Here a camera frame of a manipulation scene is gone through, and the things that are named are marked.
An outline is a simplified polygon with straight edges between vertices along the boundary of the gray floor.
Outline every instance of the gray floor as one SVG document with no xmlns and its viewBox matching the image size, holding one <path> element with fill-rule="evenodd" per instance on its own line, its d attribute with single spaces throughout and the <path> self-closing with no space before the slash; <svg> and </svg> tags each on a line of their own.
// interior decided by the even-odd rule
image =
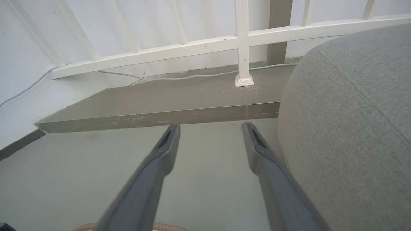
<svg viewBox="0 0 411 231">
<path fill-rule="evenodd" d="M 243 121 L 181 126 L 173 171 L 156 221 L 189 231 L 268 231 Z M 282 154 L 277 119 L 252 120 Z M 97 222 L 166 127 L 50 134 L 0 162 L 0 222 L 18 231 L 66 230 Z"/>
</svg>

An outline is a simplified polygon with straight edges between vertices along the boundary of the gray painted ledge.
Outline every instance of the gray painted ledge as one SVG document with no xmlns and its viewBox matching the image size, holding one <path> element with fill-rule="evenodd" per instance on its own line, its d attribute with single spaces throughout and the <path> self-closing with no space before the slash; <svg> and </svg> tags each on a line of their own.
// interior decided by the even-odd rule
<svg viewBox="0 0 411 231">
<path fill-rule="evenodd" d="M 252 67 L 267 63 L 252 63 Z M 181 78 L 236 66 L 156 77 Z M 278 117 L 281 94 L 294 66 L 250 71 L 254 85 L 235 87 L 237 73 L 181 81 L 153 81 L 105 89 L 35 123 L 47 133 L 83 132 Z"/>
</svg>

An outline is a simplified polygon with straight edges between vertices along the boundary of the gray fabric cushion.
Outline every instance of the gray fabric cushion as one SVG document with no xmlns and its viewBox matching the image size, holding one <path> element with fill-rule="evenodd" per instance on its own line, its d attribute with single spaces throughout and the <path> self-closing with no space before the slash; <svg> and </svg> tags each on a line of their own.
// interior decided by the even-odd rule
<svg viewBox="0 0 411 231">
<path fill-rule="evenodd" d="M 278 130 L 332 230 L 411 230 L 411 24 L 312 49 L 285 87 Z"/>
</svg>

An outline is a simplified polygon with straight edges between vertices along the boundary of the white wall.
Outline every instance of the white wall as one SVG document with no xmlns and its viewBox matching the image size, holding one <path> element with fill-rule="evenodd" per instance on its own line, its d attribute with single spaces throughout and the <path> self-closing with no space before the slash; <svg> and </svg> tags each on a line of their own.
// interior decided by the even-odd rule
<svg viewBox="0 0 411 231">
<path fill-rule="evenodd" d="M 19 0 L 52 47 L 67 64 L 88 60 L 72 29 L 60 16 L 54 0 Z M 110 0 L 67 0 L 85 33 L 101 56 L 129 51 Z M 120 0 L 143 49 L 180 43 L 170 0 Z M 249 2 L 250 30 L 268 28 L 270 0 Z M 180 0 L 183 23 L 190 40 L 236 33 L 234 0 Z M 250 48 L 250 61 L 267 59 L 267 46 Z M 233 65 L 237 51 L 183 57 L 116 71 L 151 76 Z M 55 65 L 31 34 L 0 0 L 0 102 L 21 92 Z M 48 77 L 0 108 L 0 149 L 34 131 L 38 119 L 50 115 L 105 88 L 125 86 L 132 77 L 99 72 L 58 80 Z"/>
<path fill-rule="evenodd" d="M 361 18 L 367 0 L 315 0 L 312 22 Z M 290 25 L 301 25 L 305 0 L 293 0 Z M 411 13 L 410 0 L 375 0 L 373 16 Z M 291 41 L 287 44 L 286 58 L 300 57 L 323 42 L 338 38 L 326 37 Z"/>
</svg>

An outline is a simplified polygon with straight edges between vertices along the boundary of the gray baseboard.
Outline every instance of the gray baseboard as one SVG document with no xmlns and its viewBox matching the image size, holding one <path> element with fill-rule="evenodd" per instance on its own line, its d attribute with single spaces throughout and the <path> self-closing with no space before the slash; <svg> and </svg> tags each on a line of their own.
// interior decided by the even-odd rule
<svg viewBox="0 0 411 231">
<path fill-rule="evenodd" d="M 284 63 L 298 63 L 301 59 L 302 59 L 302 56 L 293 57 L 293 58 L 286 58 Z"/>
<path fill-rule="evenodd" d="M 43 137 L 45 134 L 46 133 L 44 133 L 44 131 L 37 129 L 34 132 L 28 134 L 27 136 L 3 148 L 2 150 L 0 150 L 0 161 L 2 161 L 3 159 L 6 159 L 7 157 L 11 156 L 13 153 L 24 148 L 30 143 L 36 141 L 37 139 Z"/>
</svg>

